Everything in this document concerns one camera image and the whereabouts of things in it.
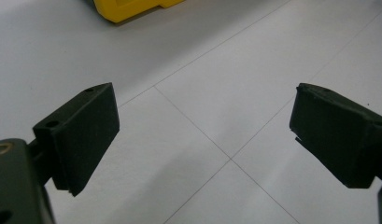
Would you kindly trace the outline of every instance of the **yellow object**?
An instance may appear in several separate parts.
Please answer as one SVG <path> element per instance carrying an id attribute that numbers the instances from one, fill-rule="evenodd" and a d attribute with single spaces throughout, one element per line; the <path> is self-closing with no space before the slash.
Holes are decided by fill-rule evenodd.
<path id="1" fill-rule="evenodd" d="M 113 22 L 124 21 L 150 8 L 171 7 L 184 0 L 94 0 L 98 13 Z"/>

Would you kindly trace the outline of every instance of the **white tile floor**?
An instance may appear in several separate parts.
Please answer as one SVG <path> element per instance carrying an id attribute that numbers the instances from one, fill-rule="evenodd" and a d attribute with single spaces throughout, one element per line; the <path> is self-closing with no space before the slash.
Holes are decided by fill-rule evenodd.
<path id="1" fill-rule="evenodd" d="M 294 141 L 300 82 L 382 115 L 382 0 L 187 0 L 114 26 L 84 1 L 0 0 L 0 139 L 114 83 L 120 133 L 64 223 L 378 223 Z"/>

